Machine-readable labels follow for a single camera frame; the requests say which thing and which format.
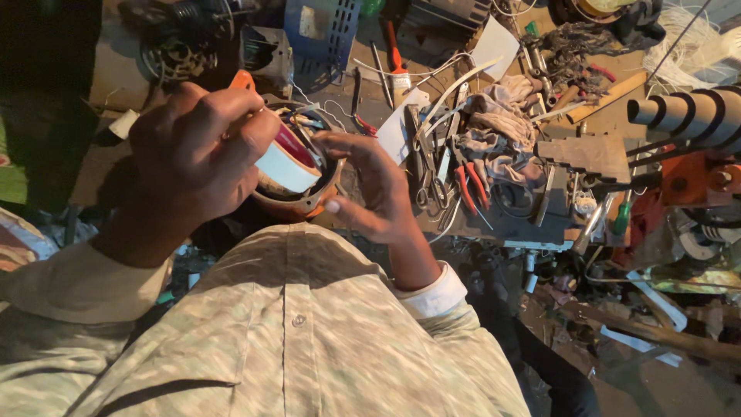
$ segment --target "scissors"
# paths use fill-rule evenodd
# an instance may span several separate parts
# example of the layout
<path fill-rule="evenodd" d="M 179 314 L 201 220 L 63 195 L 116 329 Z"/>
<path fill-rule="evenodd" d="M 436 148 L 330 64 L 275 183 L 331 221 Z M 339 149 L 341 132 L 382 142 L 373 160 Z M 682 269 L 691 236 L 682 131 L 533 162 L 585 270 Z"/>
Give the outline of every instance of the scissors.
<path fill-rule="evenodd" d="M 415 133 L 412 136 L 411 143 L 417 179 L 419 180 L 415 203 L 421 210 L 425 210 L 430 205 L 430 193 L 432 193 L 432 198 L 435 199 L 438 208 L 445 210 L 450 205 L 448 190 L 445 187 L 445 183 L 437 177 L 435 163 L 432 160 L 432 152 L 428 147 L 427 137 L 422 135 L 423 137 L 420 138 L 416 135 L 421 125 L 419 120 L 419 106 L 407 105 L 406 110 L 413 123 L 413 131 Z"/>

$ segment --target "pliers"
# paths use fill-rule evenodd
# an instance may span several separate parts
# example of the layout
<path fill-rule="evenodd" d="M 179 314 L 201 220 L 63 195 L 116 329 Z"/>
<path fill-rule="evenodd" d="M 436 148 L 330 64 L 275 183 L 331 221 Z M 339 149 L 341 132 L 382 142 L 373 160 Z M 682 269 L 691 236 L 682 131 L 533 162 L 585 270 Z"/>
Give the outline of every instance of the pliers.
<path fill-rule="evenodd" d="M 448 138 L 448 147 L 451 149 L 451 153 L 453 156 L 451 158 L 451 160 L 453 161 L 453 166 L 455 167 L 453 171 L 456 175 L 456 181 L 458 182 L 458 189 L 461 192 L 461 199 L 463 199 L 463 203 L 466 207 L 468 207 L 468 210 L 471 212 L 472 215 L 478 215 L 479 212 L 476 210 L 476 206 L 473 204 L 473 198 L 471 198 L 471 195 L 468 193 L 468 185 L 466 184 L 466 174 L 468 173 L 468 177 L 473 183 L 473 189 L 476 190 L 476 198 L 479 200 L 479 203 L 484 208 L 484 210 L 488 210 L 489 200 L 486 198 L 484 185 L 481 183 L 479 175 L 476 174 L 476 171 L 474 171 L 473 169 L 473 162 L 468 162 L 468 160 L 463 157 L 463 154 L 461 154 L 460 151 L 460 147 L 455 144 L 452 137 Z"/>

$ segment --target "wooden stick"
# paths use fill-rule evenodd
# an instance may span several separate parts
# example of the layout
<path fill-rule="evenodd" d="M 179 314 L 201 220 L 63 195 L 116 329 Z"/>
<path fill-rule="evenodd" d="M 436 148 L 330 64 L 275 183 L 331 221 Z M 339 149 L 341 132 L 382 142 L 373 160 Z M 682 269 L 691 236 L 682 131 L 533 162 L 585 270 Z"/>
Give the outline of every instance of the wooden stick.
<path fill-rule="evenodd" d="M 608 95 L 599 99 L 598 106 L 596 107 L 582 106 L 580 108 L 577 108 L 577 109 L 574 109 L 568 112 L 566 114 L 566 117 L 568 117 L 568 121 L 571 122 L 572 125 L 575 125 L 578 122 L 581 122 L 587 116 L 592 115 L 592 113 L 595 113 L 601 110 L 602 108 L 609 106 L 615 100 L 619 99 L 620 97 L 640 87 L 645 82 L 646 82 L 646 73 L 641 71 L 633 75 L 631 78 L 626 79 L 625 81 L 620 82 L 618 85 L 615 85 L 614 87 L 609 89 L 607 91 Z"/>

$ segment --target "camouflage shirt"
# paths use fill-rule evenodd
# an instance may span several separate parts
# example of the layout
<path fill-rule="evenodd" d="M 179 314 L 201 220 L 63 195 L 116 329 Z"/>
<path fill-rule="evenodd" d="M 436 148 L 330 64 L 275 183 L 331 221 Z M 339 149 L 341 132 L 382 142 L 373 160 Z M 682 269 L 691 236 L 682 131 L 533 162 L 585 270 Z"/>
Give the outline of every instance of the camouflage shirt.
<path fill-rule="evenodd" d="M 0 278 L 0 415 L 528 416 L 441 265 L 399 292 L 333 232 L 270 227 L 124 349 L 166 266 L 72 246 Z"/>

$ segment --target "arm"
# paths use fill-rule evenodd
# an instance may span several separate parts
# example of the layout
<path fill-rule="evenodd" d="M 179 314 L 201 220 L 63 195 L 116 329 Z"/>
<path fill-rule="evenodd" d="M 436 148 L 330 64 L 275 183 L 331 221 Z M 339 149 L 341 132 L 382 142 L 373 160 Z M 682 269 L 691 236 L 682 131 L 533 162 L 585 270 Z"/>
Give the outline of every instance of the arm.
<path fill-rule="evenodd" d="M 12 303 L 0 312 L 0 415 L 65 415 L 118 359 L 173 250 L 256 187 L 253 164 L 279 126 L 262 107 L 253 91 L 183 84 L 132 127 L 141 182 L 101 233 L 0 277 Z"/>
<path fill-rule="evenodd" d="M 404 171 L 374 138 L 324 131 L 314 139 L 330 157 L 346 157 L 357 168 L 367 204 L 361 207 L 344 197 L 334 197 L 325 204 L 327 211 L 372 241 L 388 244 L 397 289 L 415 291 L 435 282 L 441 269 L 412 214 Z"/>
<path fill-rule="evenodd" d="M 334 197 L 325 208 L 377 243 L 387 243 L 393 287 L 413 318 L 491 402 L 510 416 L 529 416 L 512 368 L 464 298 L 455 271 L 436 262 L 412 214 L 404 171 L 370 137 L 321 133 L 330 157 L 347 157 L 361 179 L 366 207 Z"/>

